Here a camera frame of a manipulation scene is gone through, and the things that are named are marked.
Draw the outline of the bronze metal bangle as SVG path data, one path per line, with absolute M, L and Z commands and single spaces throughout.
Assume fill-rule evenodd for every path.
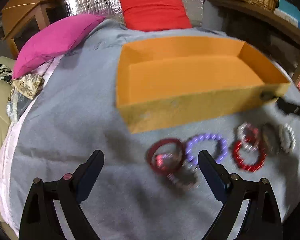
M 265 122 L 261 127 L 261 137 L 267 153 L 278 155 L 281 151 L 281 142 L 278 128 L 271 122 Z

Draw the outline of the black hair clip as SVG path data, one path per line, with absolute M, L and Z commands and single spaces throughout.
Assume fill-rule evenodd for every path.
M 179 189 L 189 190 L 198 183 L 198 167 L 196 165 L 186 163 L 177 172 L 170 173 L 167 178 Z

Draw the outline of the dark red bangle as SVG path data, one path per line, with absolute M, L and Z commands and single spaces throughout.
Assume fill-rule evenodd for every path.
M 157 151 L 166 145 L 174 145 L 174 152 Z M 154 172 L 168 176 L 179 171 L 186 159 L 185 146 L 177 138 L 165 138 L 154 143 L 147 151 L 146 161 Z

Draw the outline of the pink bed sheet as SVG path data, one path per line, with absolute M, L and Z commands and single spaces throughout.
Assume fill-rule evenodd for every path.
M 10 175 L 13 156 L 23 122 L 32 108 L 34 101 L 25 109 L 17 123 L 10 123 L 6 138 L 0 149 L 0 226 L 11 239 L 18 239 L 19 229 L 12 221 L 10 212 Z

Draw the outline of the wooden shelf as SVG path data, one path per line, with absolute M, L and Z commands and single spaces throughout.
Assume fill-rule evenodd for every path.
M 207 0 L 224 17 L 222 30 L 247 41 L 276 60 L 297 85 L 300 81 L 300 29 L 272 12 L 238 0 Z

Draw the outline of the grey blanket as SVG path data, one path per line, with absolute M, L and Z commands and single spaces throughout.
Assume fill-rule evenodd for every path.
M 223 165 L 246 180 L 267 178 L 286 218 L 300 202 L 300 118 L 285 116 L 274 104 L 259 109 L 152 132 L 131 134 L 115 107 L 115 79 L 121 47 L 163 36 L 224 37 L 203 28 L 143 33 L 106 20 L 60 61 L 21 126 L 15 148 L 9 203 L 10 224 L 18 230 L 32 181 L 59 180 L 85 163 L 95 150 L 104 153 L 102 171 L 81 208 L 101 239 L 201 239 L 221 208 L 206 180 L 189 190 L 174 187 L 145 161 L 148 148 L 166 137 L 186 140 L 198 133 L 221 134 L 229 143 L 247 121 L 288 123 L 296 136 L 291 154 L 267 157 L 250 173 L 232 157 Z

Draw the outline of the patterned gold fabric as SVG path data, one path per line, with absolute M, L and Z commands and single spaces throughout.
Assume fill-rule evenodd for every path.
M 12 86 L 16 91 L 30 100 L 34 100 L 44 85 L 44 78 L 39 74 L 26 74 L 13 80 Z

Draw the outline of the orange cardboard box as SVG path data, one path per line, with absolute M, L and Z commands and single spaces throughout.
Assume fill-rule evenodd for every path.
M 241 40 L 150 38 L 123 45 L 116 107 L 131 133 L 170 128 L 262 106 L 290 81 Z

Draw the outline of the magenta pillow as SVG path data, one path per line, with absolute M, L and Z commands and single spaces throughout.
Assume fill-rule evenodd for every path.
M 54 57 L 74 49 L 104 20 L 103 16 L 79 14 L 47 26 L 23 45 L 15 62 L 12 78 L 18 79 Z

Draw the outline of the red cushion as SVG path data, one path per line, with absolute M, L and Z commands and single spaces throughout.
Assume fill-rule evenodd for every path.
M 182 0 L 119 0 L 126 27 L 139 31 L 189 29 Z

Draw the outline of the wooden side table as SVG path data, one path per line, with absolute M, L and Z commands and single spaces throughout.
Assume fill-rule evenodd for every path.
M 4 40 L 13 59 L 24 45 L 22 40 L 30 38 L 24 33 L 29 25 L 40 31 L 65 17 L 62 0 L 9 0 L 1 12 Z

